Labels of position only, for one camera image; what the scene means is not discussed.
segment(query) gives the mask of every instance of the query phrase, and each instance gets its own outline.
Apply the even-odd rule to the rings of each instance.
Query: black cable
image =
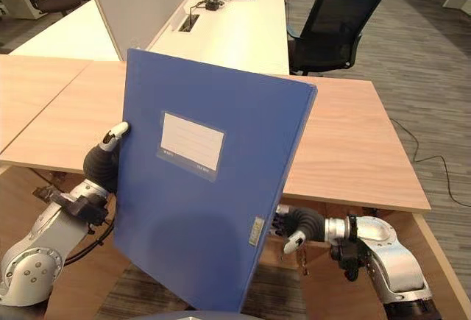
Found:
[[[44,180],[45,182],[47,182],[49,185],[51,186],[54,186],[56,189],[58,189],[58,191],[60,191],[61,193],[63,193],[63,191],[61,189],[59,189],[51,180],[43,177],[41,174],[39,174],[37,171],[35,171],[33,168],[29,168],[30,171],[32,171],[34,174],[36,174],[38,177],[40,177],[42,180]]]
[[[198,1],[195,5],[193,5],[192,7],[190,7],[190,19],[188,21],[188,28],[187,30],[190,31],[191,30],[191,19],[192,19],[192,16],[191,16],[191,11],[192,9],[196,9],[196,8],[202,8],[202,7],[199,7],[200,5],[202,4],[206,4],[209,0],[201,0],[201,1]]]
[[[83,258],[84,256],[86,256],[86,254],[91,252],[93,249],[95,249],[96,246],[103,245],[103,241],[111,234],[111,232],[113,231],[114,226],[115,226],[115,218],[113,217],[113,219],[111,220],[111,222],[108,225],[107,229],[104,230],[102,235],[100,235],[93,243],[86,246],[85,248],[80,250],[78,253],[76,253],[76,254],[68,257],[67,259],[65,259],[64,266],[68,266],[68,265],[71,265],[72,263],[75,263],[76,261],[78,261],[81,258]]]
[[[289,25],[289,0],[286,0],[286,9],[287,9],[286,15],[287,15],[287,19],[288,19],[288,22],[287,22],[287,23],[288,23],[288,25]]]
[[[445,160],[445,158],[440,155],[440,154],[436,154],[434,156],[430,156],[430,157],[426,157],[426,158],[422,158],[421,160],[418,160],[417,159],[417,152],[419,151],[419,147],[420,147],[420,143],[419,143],[419,140],[417,140],[417,138],[415,137],[415,135],[410,132],[409,130],[407,130],[399,121],[397,121],[396,119],[393,119],[391,118],[391,121],[396,123],[402,130],[404,130],[405,132],[407,132],[415,141],[415,151],[414,151],[414,154],[412,155],[412,159],[411,159],[411,162],[412,163],[421,163],[421,162],[425,162],[426,160],[433,160],[435,158],[439,158],[442,160],[443,162],[443,166],[445,167],[445,173],[447,175],[447,186],[448,186],[448,195],[450,195],[450,198],[456,202],[458,205],[461,205],[461,206],[465,206],[465,207],[471,207],[471,205],[467,205],[463,202],[460,202],[458,201],[457,199],[455,199],[455,197],[453,196],[452,192],[451,192],[451,186],[450,186],[450,174],[448,173],[448,166],[447,166],[447,161]]]

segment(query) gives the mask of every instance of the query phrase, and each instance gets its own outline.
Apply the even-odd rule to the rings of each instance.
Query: office desk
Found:
[[[89,148],[121,120],[124,73],[124,63],[91,63],[0,154],[0,161],[80,172]],[[379,207],[379,216],[418,259],[444,319],[469,319],[470,301],[424,218],[391,211],[424,212],[430,206],[372,83],[296,79],[316,83],[319,94],[285,186],[287,202],[335,218],[361,215],[363,206]],[[266,243],[261,262],[279,265],[282,242],[275,248]],[[346,281],[328,249],[317,244],[307,244],[311,275],[301,279],[308,314],[386,320],[364,270],[357,282]],[[292,261],[284,266],[296,268]]]
[[[185,11],[201,0],[188,0]],[[228,0],[201,14],[191,32],[167,28],[152,51],[265,74],[288,74],[284,0]],[[11,54],[118,60],[95,1],[89,1]]]
[[[0,55],[0,152],[89,63]]]
[[[125,64],[91,63],[0,154],[17,166],[81,173],[121,121]],[[371,82],[303,77],[319,87],[284,196],[424,211],[430,205]]]

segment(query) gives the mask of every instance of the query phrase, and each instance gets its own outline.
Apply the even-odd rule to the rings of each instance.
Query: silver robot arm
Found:
[[[376,217],[327,218],[310,209],[280,206],[273,226],[288,236],[286,254],[305,241],[326,241],[330,256],[355,281],[365,266],[388,319],[440,320],[417,259],[397,239],[394,228]]]
[[[90,150],[84,162],[86,179],[70,193],[53,194],[31,232],[3,256],[0,307],[28,307],[46,301],[67,255],[91,225],[103,223],[107,197],[116,192],[117,163],[112,156],[128,129],[126,122],[116,125]]]

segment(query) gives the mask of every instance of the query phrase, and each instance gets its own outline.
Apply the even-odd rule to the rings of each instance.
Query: wooden tabletop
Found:
[[[319,93],[285,196],[390,210],[430,210],[371,82],[293,78],[315,83]],[[90,64],[0,154],[0,161],[82,172],[88,150],[121,121],[124,80],[124,63]]]
[[[0,55],[0,152],[89,63]]]

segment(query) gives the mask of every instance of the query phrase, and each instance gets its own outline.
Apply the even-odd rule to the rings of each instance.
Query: chair armrest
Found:
[[[299,38],[300,35],[298,35],[292,28],[289,24],[286,25],[286,31],[288,33],[288,35],[291,37],[291,38]]]
[[[351,68],[352,66],[355,65],[356,49],[358,48],[358,44],[360,43],[360,39],[361,39],[362,36],[363,36],[363,34],[360,33],[360,34],[358,35],[358,37],[355,39],[355,42],[353,42],[352,52],[351,52],[351,54],[350,54],[350,66],[349,66],[349,68]]]

